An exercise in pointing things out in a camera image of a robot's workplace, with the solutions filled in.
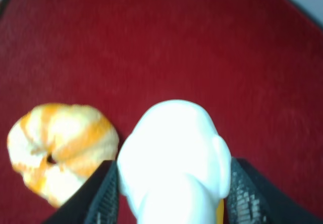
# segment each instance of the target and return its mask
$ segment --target bagel-shaped toy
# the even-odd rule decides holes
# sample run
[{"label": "bagel-shaped toy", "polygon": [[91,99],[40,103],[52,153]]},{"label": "bagel-shaped toy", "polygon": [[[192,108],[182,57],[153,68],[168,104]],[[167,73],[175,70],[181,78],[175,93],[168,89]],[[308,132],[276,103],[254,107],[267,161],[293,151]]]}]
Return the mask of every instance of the bagel-shaped toy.
[{"label": "bagel-shaped toy", "polygon": [[115,160],[118,143],[115,128],[97,109],[49,103],[14,124],[7,147],[25,185],[58,208],[104,160]]}]

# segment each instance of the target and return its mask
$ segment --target red carpet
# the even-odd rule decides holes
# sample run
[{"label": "red carpet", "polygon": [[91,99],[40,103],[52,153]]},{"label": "red carpet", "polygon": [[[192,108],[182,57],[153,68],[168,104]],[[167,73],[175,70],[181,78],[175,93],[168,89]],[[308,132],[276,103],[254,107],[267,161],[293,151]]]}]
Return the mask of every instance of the red carpet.
[{"label": "red carpet", "polygon": [[[323,33],[286,0],[11,0],[0,35],[1,223],[54,211],[10,166],[20,116],[90,104],[124,140],[173,98],[202,105],[233,156],[323,217]],[[124,199],[119,223],[135,223]]]}]

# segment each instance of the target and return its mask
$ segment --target white object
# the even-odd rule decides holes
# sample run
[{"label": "white object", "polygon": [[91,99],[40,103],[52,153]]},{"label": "white object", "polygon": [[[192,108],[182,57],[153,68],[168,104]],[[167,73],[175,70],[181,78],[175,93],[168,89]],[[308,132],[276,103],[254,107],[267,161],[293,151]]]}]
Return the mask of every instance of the white object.
[{"label": "white object", "polygon": [[184,100],[150,108],[123,144],[120,191],[139,224],[215,224],[231,154],[208,113]]}]

